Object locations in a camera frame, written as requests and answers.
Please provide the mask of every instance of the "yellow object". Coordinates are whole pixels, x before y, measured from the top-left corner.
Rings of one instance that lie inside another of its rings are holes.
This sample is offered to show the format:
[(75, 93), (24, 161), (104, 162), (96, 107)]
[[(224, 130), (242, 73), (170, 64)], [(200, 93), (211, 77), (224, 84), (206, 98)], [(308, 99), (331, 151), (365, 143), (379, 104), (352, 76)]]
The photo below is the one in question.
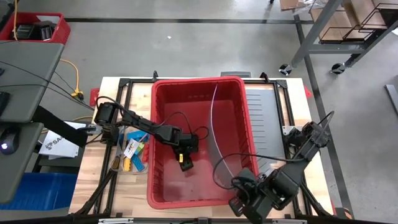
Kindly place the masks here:
[[(82, 116), (82, 117), (79, 117), (79, 118), (75, 118), (75, 119), (73, 119), (72, 121), (79, 121), (79, 120), (81, 120), (81, 119), (93, 119), (93, 117), (92, 116)], [(46, 128), (45, 130), (43, 130), (42, 131), (42, 134), (45, 134), (45, 133), (47, 133), (49, 130)]]
[(130, 171), (131, 160), (128, 157), (125, 157), (123, 160), (123, 171)]
[(17, 10), (18, 10), (18, 0), (15, 0), (15, 10), (14, 10), (14, 39), (18, 40), (17, 38)]
[(72, 93), (71, 96), (78, 97), (79, 93), (81, 95), (83, 95), (83, 92), (79, 90), (79, 69), (77, 69), (77, 66), (74, 63), (71, 63), (70, 61), (65, 60), (65, 59), (60, 59), (60, 61), (70, 64), (76, 71), (76, 88), (75, 88), (75, 92)]

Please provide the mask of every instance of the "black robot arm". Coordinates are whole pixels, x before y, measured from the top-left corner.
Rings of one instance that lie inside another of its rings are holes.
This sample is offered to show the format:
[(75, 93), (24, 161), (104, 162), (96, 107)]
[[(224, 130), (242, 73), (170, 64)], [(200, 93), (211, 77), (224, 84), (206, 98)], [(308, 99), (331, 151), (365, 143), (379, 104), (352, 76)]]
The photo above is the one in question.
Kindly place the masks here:
[[(122, 120), (113, 124), (112, 118), (118, 110), (121, 110)], [(134, 111), (126, 110), (121, 105), (110, 102), (99, 105), (94, 122), (102, 126), (104, 131), (110, 130), (113, 126), (132, 126), (151, 134), (158, 142), (172, 147), (182, 171), (193, 167), (190, 153), (198, 152), (199, 145), (198, 136), (194, 133), (184, 134), (180, 127), (156, 124), (137, 115)]]
[(330, 135), (325, 131), (330, 119), (323, 127), (320, 123), (307, 123), (301, 131), (294, 128), (285, 137), (285, 142), (298, 148), (292, 161), (274, 170), (269, 176), (256, 177), (249, 169), (243, 169), (234, 178), (240, 185), (234, 198), (229, 201), (236, 216), (245, 215), (251, 223), (260, 224), (272, 208), (282, 210), (302, 187), (302, 174), (315, 154), (325, 147)]

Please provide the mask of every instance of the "computer mouse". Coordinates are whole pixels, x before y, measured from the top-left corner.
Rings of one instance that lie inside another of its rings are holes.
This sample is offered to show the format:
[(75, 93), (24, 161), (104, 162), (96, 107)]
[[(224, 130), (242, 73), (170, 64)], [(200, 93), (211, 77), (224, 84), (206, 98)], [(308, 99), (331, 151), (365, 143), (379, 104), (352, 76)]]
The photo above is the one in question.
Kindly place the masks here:
[(10, 127), (0, 134), (0, 152), (11, 155), (17, 151), (19, 146), (19, 127)]

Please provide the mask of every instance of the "black floor line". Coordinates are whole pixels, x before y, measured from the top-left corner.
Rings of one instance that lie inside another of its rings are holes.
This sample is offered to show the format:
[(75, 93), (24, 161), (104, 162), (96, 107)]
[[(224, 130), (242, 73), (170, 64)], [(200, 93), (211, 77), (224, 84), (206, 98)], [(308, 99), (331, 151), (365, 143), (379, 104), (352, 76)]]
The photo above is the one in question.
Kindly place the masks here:
[[(295, 24), (291, 19), (140, 19), (140, 18), (101, 18), (101, 17), (66, 17), (67, 22), (100, 23), (190, 23), (190, 24)], [(300, 21), (313, 24), (313, 21)]]
[[(299, 16), (294, 16), (294, 19), (295, 19), (295, 21), (300, 20)], [(303, 28), (299, 22), (296, 23), (296, 28), (297, 28), (298, 39), (299, 39), (300, 43), (302, 43), (304, 41), (305, 36), (303, 33)], [(311, 83), (311, 87), (312, 87), (312, 91), (313, 91), (313, 95), (314, 95), (314, 99), (315, 99), (315, 104), (317, 106), (319, 118), (324, 118), (326, 116), (326, 111), (325, 111), (325, 107), (323, 105), (323, 100), (322, 100), (321, 93), (320, 93), (320, 90), (318, 87), (317, 78), (315, 76), (315, 72), (314, 72), (313, 66), (312, 66), (312, 61), (311, 61), (311, 58), (309, 55), (306, 55), (304, 57), (304, 62), (305, 62), (305, 66), (307, 68), (308, 76), (310, 78), (310, 83)], [(327, 127), (326, 131), (331, 133), (329, 127)], [(327, 148), (328, 148), (329, 157), (331, 160), (331, 167), (333, 169), (333, 173), (335, 174), (336, 186), (338, 189), (338, 193), (340, 195), (341, 204), (344, 208), (347, 208), (351, 212), (351, 216), (354, 218), (353, 208), (351, 206), (351, 202), (348, 197), (347, 187), (346, 187), (346, 183), (345, 183), (344, 177), (343, 177), (343, 171), (341, 170), (340, 162), (338, 160), (338, 156), (337, 156), (337, 152), (336, 152), (335, 143), (333, 141), (332, 136), (330, 136), (330, 142), (329, 142)]]

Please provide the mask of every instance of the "blue bin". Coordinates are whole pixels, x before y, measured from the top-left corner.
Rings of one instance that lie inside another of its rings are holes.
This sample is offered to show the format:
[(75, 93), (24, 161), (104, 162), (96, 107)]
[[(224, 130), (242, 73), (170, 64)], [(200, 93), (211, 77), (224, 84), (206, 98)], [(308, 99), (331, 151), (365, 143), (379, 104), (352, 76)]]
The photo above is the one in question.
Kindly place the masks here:
[(0, 210), (54, 210), (69, 207), (76, 174), (25, 173), (14, 200)]

